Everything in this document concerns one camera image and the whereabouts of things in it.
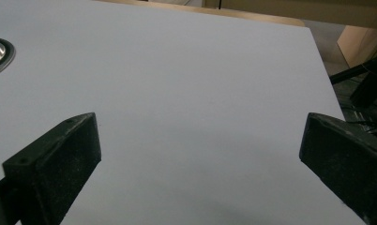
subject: dark floor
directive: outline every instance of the dark floor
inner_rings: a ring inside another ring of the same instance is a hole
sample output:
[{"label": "dark floor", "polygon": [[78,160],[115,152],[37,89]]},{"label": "dark floor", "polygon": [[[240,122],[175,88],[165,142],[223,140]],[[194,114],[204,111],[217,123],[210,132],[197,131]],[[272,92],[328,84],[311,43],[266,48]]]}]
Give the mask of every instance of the dark floor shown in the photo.
[{"label": "dark floor", "polygon": [[[331,76],[348,69],[349,67],[337,43],[344,25],[313,21],[304,22],[314,36],[328,75]],[[365,74],[337,83],[334,85],[334,90],[346,121],[354,122],[359,128],[369,133],[375,133],[377,131],[374,124],[377,122],[377,99],[368,108],[355,107],[350,100],[350,95],[364,77]]]}]

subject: white table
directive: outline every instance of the white table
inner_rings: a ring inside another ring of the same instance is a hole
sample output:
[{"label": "white table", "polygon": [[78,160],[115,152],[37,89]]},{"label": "white table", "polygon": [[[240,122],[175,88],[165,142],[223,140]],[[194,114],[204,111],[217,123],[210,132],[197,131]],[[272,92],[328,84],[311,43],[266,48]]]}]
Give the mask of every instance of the white table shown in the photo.
[{"label": "white table", "polygon": [[309,29],[83,0],[0,0],[1,163],[95,112],[102,161],[63,224],[363,224],[303,163],[342,118]]}]

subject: white tabletop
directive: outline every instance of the white tabletop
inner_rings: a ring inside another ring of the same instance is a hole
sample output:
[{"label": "white tabletop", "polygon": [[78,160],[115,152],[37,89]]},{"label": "white tabletop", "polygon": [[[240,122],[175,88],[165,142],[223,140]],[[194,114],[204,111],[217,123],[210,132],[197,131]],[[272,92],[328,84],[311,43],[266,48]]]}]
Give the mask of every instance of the white tabletop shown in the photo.
[{"label": "white tabletop", "polygon": [[63,224],[363,224],[298,153],[342,118],[308,28],[83,0],[0,0],[1,163],[95,112],[102,161]]}]

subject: table surface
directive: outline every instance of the table surface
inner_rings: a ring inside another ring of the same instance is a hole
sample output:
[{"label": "table surface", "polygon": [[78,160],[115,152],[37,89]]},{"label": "table surface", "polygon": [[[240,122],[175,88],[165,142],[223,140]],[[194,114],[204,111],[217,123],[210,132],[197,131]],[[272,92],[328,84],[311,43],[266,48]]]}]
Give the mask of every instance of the table surface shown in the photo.
[{"label": "table surface", "polygon": [[102,161],[63,224],[363,224],[298,153],[342,118],[308,28],[96,1],[0,0],[1,163],[95,112]]}]

